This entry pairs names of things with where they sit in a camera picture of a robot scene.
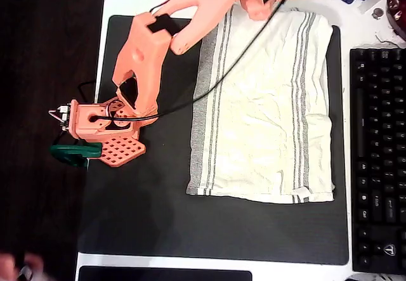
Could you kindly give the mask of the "person's hand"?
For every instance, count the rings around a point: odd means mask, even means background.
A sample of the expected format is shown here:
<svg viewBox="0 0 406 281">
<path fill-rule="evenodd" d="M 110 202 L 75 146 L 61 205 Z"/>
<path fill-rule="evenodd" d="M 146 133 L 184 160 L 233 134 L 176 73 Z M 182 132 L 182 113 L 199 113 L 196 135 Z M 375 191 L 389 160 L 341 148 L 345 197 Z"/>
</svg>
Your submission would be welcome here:
<svg viewBox="0 0 406 281">
<path fill-rule="evenodd" d="M 1 253 L 1 280 L 51 280 L 44 272 L 44 262 L 37 254 L 26 253 L 21 268 L 12 254 Z"/>
</svg>

